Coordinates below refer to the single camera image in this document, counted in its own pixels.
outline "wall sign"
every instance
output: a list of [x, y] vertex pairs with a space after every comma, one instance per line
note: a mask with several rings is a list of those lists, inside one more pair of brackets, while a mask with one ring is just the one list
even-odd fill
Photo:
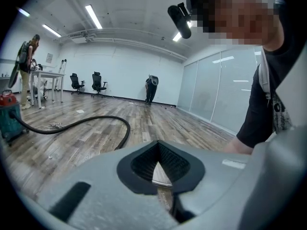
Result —
[[52, 54], [47, 54], [47, 59], [46, 59], [46, 62], [47, 62], [47, 63], [51, 63], [51, 61], [52, 61], [52, 57], [53, 57], [53, 55], [52, 55]]

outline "air conditioning unit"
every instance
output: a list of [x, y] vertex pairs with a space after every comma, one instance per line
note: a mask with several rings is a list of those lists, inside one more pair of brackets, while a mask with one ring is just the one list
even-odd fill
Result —
[[69, 34], [68, 38], [76, 44], [87, 43], [86, 38], [84, 37], [84, 32]]

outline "black pants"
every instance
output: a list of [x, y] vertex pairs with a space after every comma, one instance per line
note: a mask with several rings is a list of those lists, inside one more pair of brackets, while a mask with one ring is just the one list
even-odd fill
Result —
[[157, 85], [148, 84], [147, 95], [146, 95], [147, 103], [153, 102], [156, 90], [157, 90]]

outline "neck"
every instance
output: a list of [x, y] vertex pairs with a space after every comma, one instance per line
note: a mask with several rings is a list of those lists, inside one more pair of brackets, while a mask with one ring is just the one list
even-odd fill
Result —
[[278, 20], [278, 27], [271, 40], [263, 45], [266, 51], [274, 51], [279, 49], [284, 42], [283, 26], [280, 20]]

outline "white label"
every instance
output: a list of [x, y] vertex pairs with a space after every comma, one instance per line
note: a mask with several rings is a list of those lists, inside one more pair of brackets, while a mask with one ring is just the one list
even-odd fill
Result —
[[245, 168], [245, 163], [241, 163], [241, 162], [237, 162], [237, 161], [233, 161], [233, 160], [228, 160], [228, 159], [224, 159], [222, 161], [222, 164], [230, 166], [230, 167], [234, 167], [237, 169], [244, 169]]

